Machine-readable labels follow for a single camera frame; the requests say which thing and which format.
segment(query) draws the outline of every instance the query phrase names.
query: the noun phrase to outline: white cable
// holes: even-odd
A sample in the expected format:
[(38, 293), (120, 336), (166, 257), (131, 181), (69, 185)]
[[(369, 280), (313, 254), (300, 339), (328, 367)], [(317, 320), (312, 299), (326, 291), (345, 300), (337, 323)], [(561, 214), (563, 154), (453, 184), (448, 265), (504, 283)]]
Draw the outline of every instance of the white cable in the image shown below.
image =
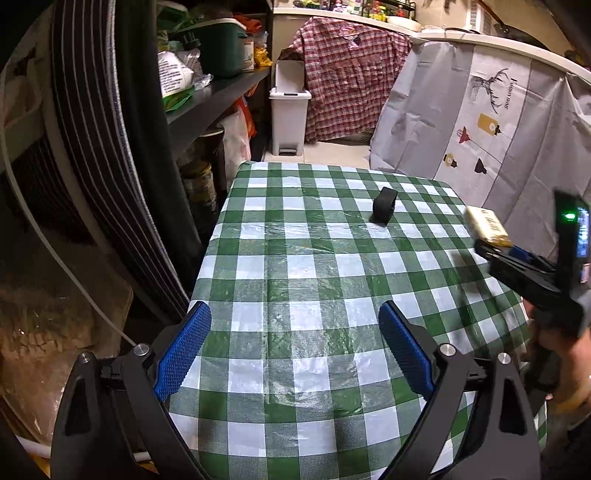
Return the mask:
[(109, 326), (114, 331), (116, 331), (125, 340), (127, 340), (129, 343), (131, 343), (132, 346), (135, 346), (135, 342), (131, 338), (129, 338), (126, 334), (124, 334), (121, 330), (119, 330), (119, 328), (117, 328), (117, 326), (109, 320), (107, 315), (105, 315), (105, 313), (100, 309), (100, 307), (91, 298), (89, 293), (85, 290), (85, 288), (82, 286), (82, 284), (74, 276), (72, 271), (67, 267), (67, 265), (63, 262), (63, 260), (57, 254), (57, 252), (53, 249), (53, 247), (51, 246), (51, 243), (49, 243), (49, 240), (47, 240), (46, 236), (41, 231), (41, 228), (39, 227), (37, 221), (34, 219), (33, 214), (29, 210), (27, 202), (25, 201), (25, 197), (22, 195), (21, 189), (17, 183), (17, 179), (14, 176), (14, 172), (12, 171), (12, 166), (10, 165), (10, 159), (8, 158), (8, 148), (6, 145), (6, 132), (4, 131), (4, 115), (5, 115), (5, 112), (4, 112), (4, 90), (5, 90), (5, 86), (6, 86), (6, 70), (7, 70), (7, 67), (4, 67), (4, 69), (2, 70), (2, 74), (0, 75), (0, 145), (2, 146), (1, 151), (2, 151), (2, 156), (4, 158), (4, 164), (6, 165), (6, 173), (8, 175), (8, 180), (10, 181), (10, 185), (14, 191), (14, 195), (16, 195), (18, 203), (21, 206), (22, 211), (24, 212), (25, 216), (27, 217), (27, 219), (31, 223), (33, 230), (35, 230), (36, 234), (41, 239), (41, 242), (43, 243), (43, 245), (45, 245), (45, 247), (49, 250), (49, 253), (55, 259), (55, 261), (58, 263), (58, 265), (62, 268), (62, 270), (64, 272), (66, 272), (66, 275), (68, 275), (68, 277), (70, 277), (72, 282), (74, 282), (74, 285), (76, 285), (76, 287), (78, 287), (78, 289), (82, 292), (82, 294), (84, 295), (86, 300), (88, 300), (90, 305), (96, 310), (96, 312), (99, 314), (99, 316), (106, 323), (109, 324)]
[[(22, 447), (31, 455), (37, 455), (41, 458), (51, 458), (51, 447), (49, 445), (43, 445), (42, 443), (32, 442), (31, 440), (24, 439), (17, 435), (17, 439), (21, 442)], [(151, 460), (148, 452), (134, 453), (136, 462), (149, 462)]]

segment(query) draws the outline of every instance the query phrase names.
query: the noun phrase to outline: metal screw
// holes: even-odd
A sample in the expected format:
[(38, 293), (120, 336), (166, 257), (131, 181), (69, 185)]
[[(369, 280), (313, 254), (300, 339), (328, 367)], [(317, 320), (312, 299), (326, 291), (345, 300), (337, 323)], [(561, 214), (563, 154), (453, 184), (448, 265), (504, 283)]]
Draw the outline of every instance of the metal screw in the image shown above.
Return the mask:
[(82, 352), (78, 356), (78, 360), (80, 360), (80, 362), (83, 364), (87, 364), (88, 362), (90, 362), (91, 359), (92, 359), (92, 355), (90, 354), (90, 352)]
[(499, 353), (496, 356), (503, 365), (507, 365), (511, 363), (511, 357), (507, 353)]
[(454, 356), (457, 352), (456, 347), (450, 343), (444, 343), (439, 347), (439, 351), (445, 356)]
[(144, 356), (150, 351), (150, 346), (147, 343), (138, 343), (134, 346), (134, 355)]

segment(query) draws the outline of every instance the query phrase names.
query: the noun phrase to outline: table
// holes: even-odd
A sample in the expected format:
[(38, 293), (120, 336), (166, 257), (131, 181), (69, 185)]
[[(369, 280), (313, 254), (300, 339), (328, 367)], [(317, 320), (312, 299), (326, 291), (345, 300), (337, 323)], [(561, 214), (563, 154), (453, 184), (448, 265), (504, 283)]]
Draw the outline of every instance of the table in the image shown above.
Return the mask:
[[(372, 200), (399, 192), (388, 226)], [(486, 273), (446, 184), (357, 168), (243, 164), (193, 300), (212, 331), (170, 413), (214, 478), (378, 478), (424, 400), (385, 347), (387, 300), (438, 343), (496, 355), (527, 338), (520, 298)], [(438, 466), (453, 459), (464, 395)], [(545, 436), (545, 415), (536, 418)]]

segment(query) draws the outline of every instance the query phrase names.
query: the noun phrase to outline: tiled floor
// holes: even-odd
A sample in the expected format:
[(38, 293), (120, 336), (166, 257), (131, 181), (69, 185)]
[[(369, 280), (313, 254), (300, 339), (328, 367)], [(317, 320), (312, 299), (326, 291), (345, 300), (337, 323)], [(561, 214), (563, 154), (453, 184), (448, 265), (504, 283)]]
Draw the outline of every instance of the tiled floor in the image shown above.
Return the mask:
[(304, 155), (275, 155), (267, 152), (264, 161), (337, 165), (339, 167), (369, 168), (369, 147), (318, 142), (304, 145)]

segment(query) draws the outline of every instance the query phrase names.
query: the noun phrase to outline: deer head print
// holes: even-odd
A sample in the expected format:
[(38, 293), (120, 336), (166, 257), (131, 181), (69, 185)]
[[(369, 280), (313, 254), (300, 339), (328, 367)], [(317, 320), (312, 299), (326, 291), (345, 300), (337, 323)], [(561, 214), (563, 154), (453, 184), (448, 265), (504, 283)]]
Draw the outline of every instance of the deer head print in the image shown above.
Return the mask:
[(488, 93), (489, 97), (491, 98), (492, 109), (494, 110), (495, 113), (498, 113), (496, 111), (496, 109), (499, 108), (502, 104), (495, 102), (495, 100), (498, 100), (499, 97), (497, 97), (495, 95), (495, 92), (493, 91), (492, 88), (493, 88), (493, 84), (495, 82), (502, 82), (503, 76), (505, 76), (507, 78), (507, 80), (509, 80), (509, 76), (505, 73), (506, 70), (508, 70), (508, 69), (499, 70), (494, 77), (491, 77), (488, 80), (486, 80), (482, 77), (477, 77), (475, 75), (470, 77), (470, 93), (469, 93), (469, 98), (468, 98), (469, 102), (470, 103), (476, 102), (476, 98), (478, 97), (478, 92), (480, 92), (480, 89), (484, 88), (486, 90), (486, 92)]

